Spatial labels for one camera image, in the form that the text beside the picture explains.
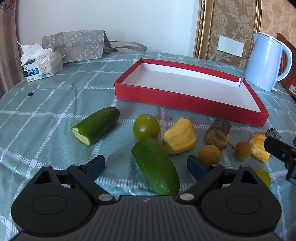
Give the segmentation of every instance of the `light switch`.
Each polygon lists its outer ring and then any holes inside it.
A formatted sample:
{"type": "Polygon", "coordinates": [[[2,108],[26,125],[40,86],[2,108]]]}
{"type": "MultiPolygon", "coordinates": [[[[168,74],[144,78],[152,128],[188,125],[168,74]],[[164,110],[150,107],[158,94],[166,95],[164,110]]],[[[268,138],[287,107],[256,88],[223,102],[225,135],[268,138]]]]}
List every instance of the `light switch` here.
{"type": "Polygon", "coordinates": [[[218,50],[230,53],[233,40],[220,35],[218,40],[218,50]]]}
{"type": "Polygon", "coordinates": [[[222,52],[242,57],[244,44],[239,41],[220,35],[217,49],[222,52]]]}

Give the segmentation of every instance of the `patterned bag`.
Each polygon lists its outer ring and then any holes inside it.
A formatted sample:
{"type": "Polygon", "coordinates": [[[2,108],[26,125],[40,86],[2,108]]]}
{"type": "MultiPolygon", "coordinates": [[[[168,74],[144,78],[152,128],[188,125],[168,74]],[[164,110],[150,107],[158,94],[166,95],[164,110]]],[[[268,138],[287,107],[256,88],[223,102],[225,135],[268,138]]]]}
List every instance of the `patterned bag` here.
{"type": "MultiPolygon", "coordinates": [[[[112,48],[104,30],[80,30],[61,32],[42,38],[42,47],[59,51],[63,56],[63,63],[89,60],[105,57],[109,52],[117,52],[112,48]]],[[[147,47],[136,42],[126,42],[136,46],[122,46],[117,48],[131,49],[145,52],[147,47]]]]}

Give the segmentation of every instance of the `cucumber piece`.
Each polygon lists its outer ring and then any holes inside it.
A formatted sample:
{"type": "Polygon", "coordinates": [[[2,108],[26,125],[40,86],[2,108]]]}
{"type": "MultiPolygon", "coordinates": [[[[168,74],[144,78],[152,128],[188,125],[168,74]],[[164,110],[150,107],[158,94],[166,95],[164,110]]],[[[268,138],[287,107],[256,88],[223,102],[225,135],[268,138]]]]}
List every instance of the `cucumber piece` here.
{"type": "Polygon", "coordinates": [[[180,189],[178,174],[159,140],[146,137],[135,144],[131,152],[157,195],[178,195],[180,189]]]}
{"type": "Polygon", "coordinates": [[[89,146],[116,124],[119,114],[115,107],[103,108],[74,125],[71,131],[78,140],[89,146]]]}

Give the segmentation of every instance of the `kettle handle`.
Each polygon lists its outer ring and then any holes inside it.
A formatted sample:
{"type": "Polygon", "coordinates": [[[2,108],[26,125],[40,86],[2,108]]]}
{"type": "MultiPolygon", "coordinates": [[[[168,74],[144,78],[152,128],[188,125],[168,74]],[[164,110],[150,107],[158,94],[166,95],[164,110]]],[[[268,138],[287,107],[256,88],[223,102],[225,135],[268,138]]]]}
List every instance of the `kettle handle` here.
{"type": "Polygon", "coordinates": [[[282,43],[282,45],[283,45],[283,51],[287,55],[287,66],[285,68],[285,71],[280,76],[278,76],[276,78],[276,82],[285,78],[289,74],[291,67],[292,67],[292,58],[293,58],[292,51],[284,43],[282,43]]]}

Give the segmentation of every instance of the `longan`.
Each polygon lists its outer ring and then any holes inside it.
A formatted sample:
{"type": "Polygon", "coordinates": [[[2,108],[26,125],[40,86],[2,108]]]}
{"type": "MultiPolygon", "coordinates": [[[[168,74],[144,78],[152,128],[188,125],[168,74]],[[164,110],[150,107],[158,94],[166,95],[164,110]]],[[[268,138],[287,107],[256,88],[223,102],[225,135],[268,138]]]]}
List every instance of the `longan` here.
{"type": "Polygon", "coordinates": [[[220,161],[220,150],[214,145],[207,145],[200,149],[198,158],[210,165],[220,161]]]}
{"type": "Polygon", "coordinates": [[[235,156],[242,161],[251,155],[251,145],[246,141],[240,141],[235,148],[235,156]]]}

